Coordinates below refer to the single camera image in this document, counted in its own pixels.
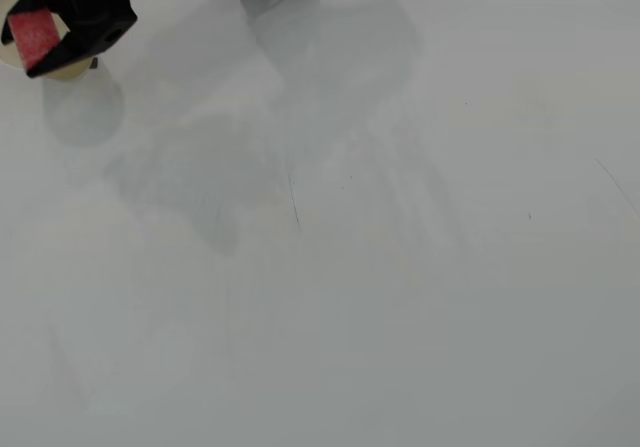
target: scratch mark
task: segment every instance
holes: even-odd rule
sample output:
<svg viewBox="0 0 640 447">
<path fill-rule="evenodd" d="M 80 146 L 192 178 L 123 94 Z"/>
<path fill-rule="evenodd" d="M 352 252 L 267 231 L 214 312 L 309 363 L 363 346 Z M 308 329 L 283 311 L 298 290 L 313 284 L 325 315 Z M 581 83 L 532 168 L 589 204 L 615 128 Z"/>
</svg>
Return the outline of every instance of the scratch mark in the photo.
<svg viewBox="0 0 640 447">
<path fill-rule="evenodd" d="M 51 394 L 64 407 L 86 407 L 87 396 L 54 327 L 47 329 L 51 353 Z"/>
<path fill-rule="evenodd" d="M 222 213 L 222 202 L 218 206 L 218 210 L 216 211 L 216 218 L 213 221 L 213 230 L 214 232 L 218 229 L 218 224 L 220 223 L 220 214 Z"/>
<path fill-rule="evenodd" d="M 622 194 L 622 197 L 624 198 L 625 202 L 627 203 L 629 208 L 635 214 L 636 219 L 638 219 L 638 221 L 640 221 L 640 214 L 638 213 L 636 208 L 633 206 L 633 203 L 631 202 L 631 199 L 629 199 L 629 197 L 627 197 L 627 194 L 625 194 L 624 190 L 622 190 L 622 187 L 620 187 L 620 184 L 618 183 L 618 181 L 613 177 L 613 175 L 611 175 L 611 172 L 609 172 L 609 169 L 607 169 L 602 162 L 600 162 L 598 159 L 596 159 L 596 162 L 598 162 L 598 165 L 600 167 L 602 167 L 602 170 L 604 170 L 607 173 L 607 175 L 613 181 L 613 183 L 616 184 L 616 187 L 618 188 L 618 190 Z"/>
<path fill-rule="evenodd" d="M 233 344 L 231 332 L 231 287 L 229 284 L 224 289 L 224 317 L 225 317 L 225 350 L 227 354 L 227 375 L 231 375 L 233 370 Z"/>
<path fill-rule="evenodd" d="M 298 209 L 296 208 L 296 199 L 293 197 L 293 187 L 291 186 L 291 175 L 289 177 L 289 193 L 291 194 L 291 203 L 293 204 L 293 212 L 296 214 L 296 224 L 298 224 L 298 233 L 300 233 L 300 218 L 298 217 Z"/>
</svg>

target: red pad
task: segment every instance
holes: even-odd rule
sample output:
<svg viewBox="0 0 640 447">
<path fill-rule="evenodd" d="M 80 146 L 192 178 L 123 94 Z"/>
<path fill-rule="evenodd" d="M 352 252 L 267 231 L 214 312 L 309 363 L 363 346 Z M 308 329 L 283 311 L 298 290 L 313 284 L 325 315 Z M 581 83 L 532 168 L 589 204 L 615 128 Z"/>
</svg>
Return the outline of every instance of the red pad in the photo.
<svg viewBox="0 0 640 447">
<path fill-rule="evenodd" d="M 60 43 L 60 35 L 47 9 L 9 16 L 9 27 L 25 70 L 31 69 Z"/>
</svg>

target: white table surface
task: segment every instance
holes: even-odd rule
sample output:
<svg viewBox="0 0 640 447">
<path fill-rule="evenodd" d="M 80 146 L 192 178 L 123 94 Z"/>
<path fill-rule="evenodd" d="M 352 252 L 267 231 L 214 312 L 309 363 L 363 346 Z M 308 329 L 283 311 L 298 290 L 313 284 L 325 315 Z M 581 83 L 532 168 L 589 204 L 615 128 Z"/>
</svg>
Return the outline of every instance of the white table surface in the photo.
<svg viewBox="0 0 640 447">
<path fill-rule="evenodd" d="M 640 445 L 640 0 L 140 0 L 0 69 L 0 444 Z"/>
</svg>

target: red foam pad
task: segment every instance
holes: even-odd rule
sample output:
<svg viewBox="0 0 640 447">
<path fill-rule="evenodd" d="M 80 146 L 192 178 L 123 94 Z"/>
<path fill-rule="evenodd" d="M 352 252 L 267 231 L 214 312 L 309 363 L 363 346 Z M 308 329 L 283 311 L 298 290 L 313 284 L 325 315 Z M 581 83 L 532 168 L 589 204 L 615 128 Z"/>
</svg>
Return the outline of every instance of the red foam pad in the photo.
<svg viewBox="0 0 640 447">
<path fill-rule="evenodd" d="M 48 9 L 9 16 L 9 27 L 25 70 L 31 69 L 60 43 L 60 35 Z"/>
</svg>

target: white surface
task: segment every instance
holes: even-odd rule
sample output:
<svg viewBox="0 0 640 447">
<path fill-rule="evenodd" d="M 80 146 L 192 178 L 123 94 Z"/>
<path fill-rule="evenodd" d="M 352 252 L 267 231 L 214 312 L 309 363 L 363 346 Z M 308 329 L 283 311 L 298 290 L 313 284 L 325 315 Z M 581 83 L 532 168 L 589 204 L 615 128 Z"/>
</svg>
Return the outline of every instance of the white surface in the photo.
<svg viewBox="0 0 640 447">
<path fill-rule="evenodd" d="M 640 0 L 136 9 L 0 72 L 3 446 L 640 445 Z"/>
</svg>

